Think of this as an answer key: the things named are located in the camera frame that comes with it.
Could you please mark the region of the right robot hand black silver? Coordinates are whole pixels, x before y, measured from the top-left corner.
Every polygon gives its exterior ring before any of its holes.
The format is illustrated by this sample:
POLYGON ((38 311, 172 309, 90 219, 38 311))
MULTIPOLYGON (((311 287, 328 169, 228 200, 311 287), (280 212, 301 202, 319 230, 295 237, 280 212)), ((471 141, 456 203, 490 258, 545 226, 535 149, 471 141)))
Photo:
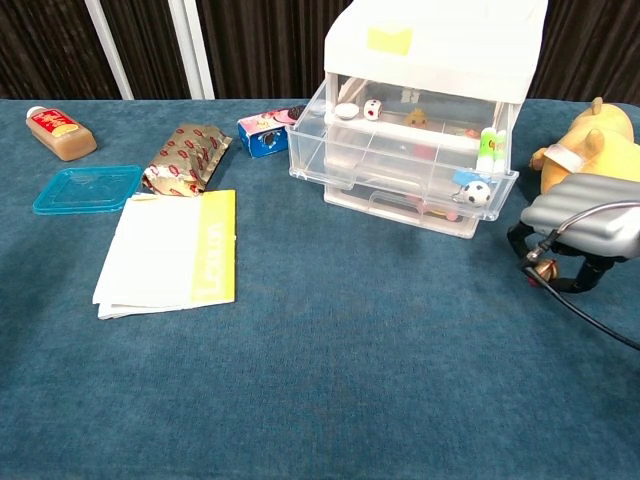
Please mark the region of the right robot hand black silver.
POLYGON ((549 284, 558 292, 589 291, 616 263, 639 256, 639 183, 570 174, 522 211, 507 239, 524 268, 537 266, 548 250, 582 256, 576 277, 549 284))

